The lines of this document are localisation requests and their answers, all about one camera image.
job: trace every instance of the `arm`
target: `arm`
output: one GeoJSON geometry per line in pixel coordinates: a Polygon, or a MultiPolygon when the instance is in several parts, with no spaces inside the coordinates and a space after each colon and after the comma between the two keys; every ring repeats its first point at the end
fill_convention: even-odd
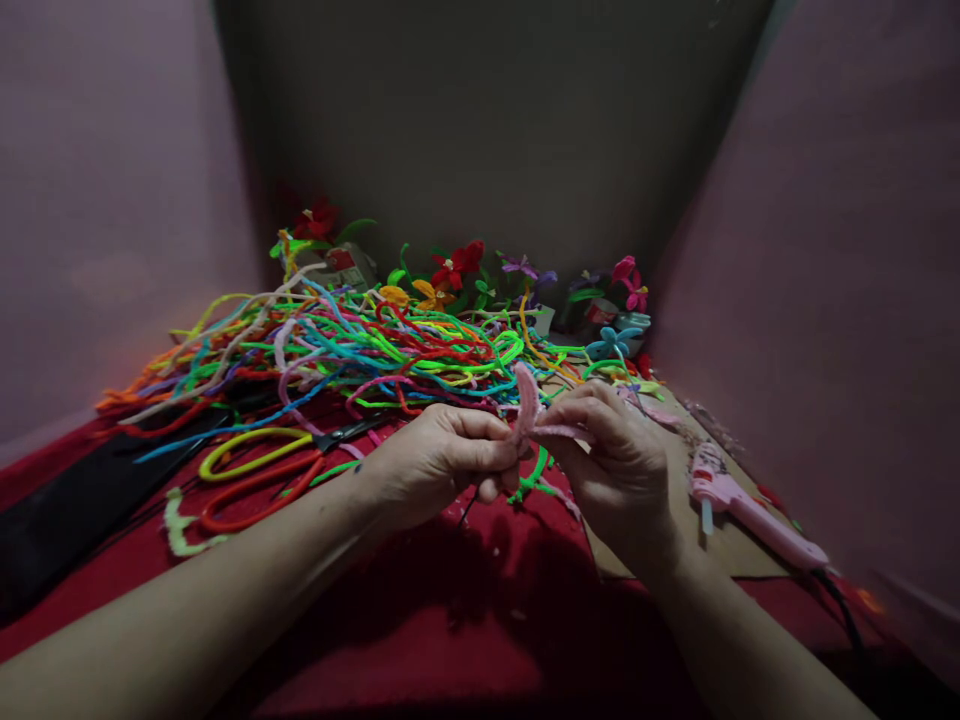
{"type": "Polygon", "coordinates": [[[666,457],[645,420],[608,385],[590,382],[548,410],[544,424],[581,424],[588,454],[545,439],[591,527],[650,590],[704,702],[720,718],[871,718],[806,648],[699,547],[684,541],[667,503],[666,457]]]}
{"type": "Polygon", "coordinates": [[[445,405],[358,472],[90,613],[0,667],[0,716],[202,717],[360,555],[447,507],[473,482],[517,484],[492,415],[445,405]]]}

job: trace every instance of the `forearm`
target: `forearm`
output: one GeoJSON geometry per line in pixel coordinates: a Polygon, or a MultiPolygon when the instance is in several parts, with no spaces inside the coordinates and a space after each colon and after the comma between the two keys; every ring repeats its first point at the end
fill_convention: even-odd
{"type": "Polygon", "coordinates": [[[872,713],[693,543],[672,560],[628,552],[673,631],[690,674],[720,718],[869,718],[872,713]]]}
{"type": "Polygon", "coordinates": [[[0,667],[7,717],[200,717],[386,534],[351,474],[0,667]]]}

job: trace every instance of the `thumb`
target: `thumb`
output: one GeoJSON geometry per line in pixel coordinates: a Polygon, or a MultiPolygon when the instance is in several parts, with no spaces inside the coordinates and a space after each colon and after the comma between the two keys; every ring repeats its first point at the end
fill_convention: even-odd
{"type": "Polygon", "coordinates": [[[574,489],[590,476],[591,471],[596,470],[596,463],[575,440],[550,435],[538,438],[538,441],[557,459],[560,469],[563,470],[574,489]]]}
{"type": "Polygon", "coordinates": [[[500,472],[516,465],[517,447],[504,440],[470,440],[452,435],[444,459],[453,472],[500,472]]]}

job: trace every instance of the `yellow scissor handle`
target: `yellow scissor handle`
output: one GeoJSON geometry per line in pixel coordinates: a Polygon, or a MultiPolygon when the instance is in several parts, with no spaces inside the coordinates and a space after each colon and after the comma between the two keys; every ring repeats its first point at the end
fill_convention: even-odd
{"type": "Polygon", "coordinates": [[[251,470],[256,470],[258,467],[263,467],[264,465],[272,463],[279,457],[296,452],[300,448],[305,447],[312,442],[313,436],[310,435],[310,433],[308,433],[306,430],[297,430],[296,428],[260,428],[259,430],[251,430],[250,432],[245,432],[242,435],[237,435],[237,437],[227,440],[223,445],[207,455],[203,462],[200,463],[200,478],[207,482],[223,482],[224,480],[233,480],[234,478],[238,478],[241,475],[250,472],[251,470]],[[294,437],[297,439],[292,443],[284,445],[282,448],[274,450],[272,453],[267,453],[266,455],[258,457],[256,460],[251,460],[246,465],[225,470],[222,473],[213,472],[213,468],[216,467],[216,464],[220,461],[225,453],[229,452],[237,445],[245,443],[247,440],[264,437],[267,435],[281,435],[286,437],[294,437]]]}

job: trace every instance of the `red scissor handle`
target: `red scissor handle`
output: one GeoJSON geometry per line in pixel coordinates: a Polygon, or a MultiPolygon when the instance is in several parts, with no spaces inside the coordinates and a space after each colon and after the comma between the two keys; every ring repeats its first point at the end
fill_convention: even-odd
{"type": "Polygon", "coordinates": [[[303,495],[307,488],[310,487],[310,483],[313,481],[313,479],[320,474],[320,469],[323,467],[325,461],[326,458],[323,456],[323,453],[317,451],[309,457],[301,458],[300,460],[288,463],[283,467],[267,470],[266,472],[254,475],[252,478],[248,478],[247,480],[231,485],[222,493],[213,498],[213,500],[207,503],[207,506],[203,509],[203,512],[200,513],[200,526],[207,532],[216,533],[219,535],[238,533],[241,530],[246,530],[251,525],[256,525],[265,517],[273,515],[273,513],[275,513],[277,510],[286,507],[298,497],[303,495]],[[270,485],[278,478],[289,475],[296,470],[302,470],[307,466],[309,466],[309,470],[307,470],[297,480],[297,482],[294,483],[293,487],[290,488],[289,493],[277,498],[273,503],[268,505],[264,510],[260,511],[256,515],[251,515],[243,520],[226,521],[216,519],[215,516],[217,514],[219,514],[225,507],[239,498],[246,497],[247,495],[256,492],[260,488],[270,485]]]}

